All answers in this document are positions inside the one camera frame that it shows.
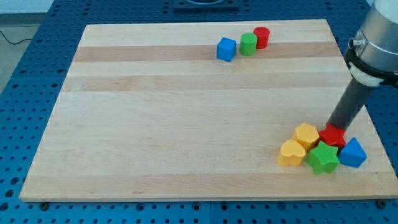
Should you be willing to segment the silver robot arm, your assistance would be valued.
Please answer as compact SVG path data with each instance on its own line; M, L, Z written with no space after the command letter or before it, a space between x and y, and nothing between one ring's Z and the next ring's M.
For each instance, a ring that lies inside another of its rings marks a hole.
M356 35L348 42L345 61L359 83L397 87L397 0L375 0Z

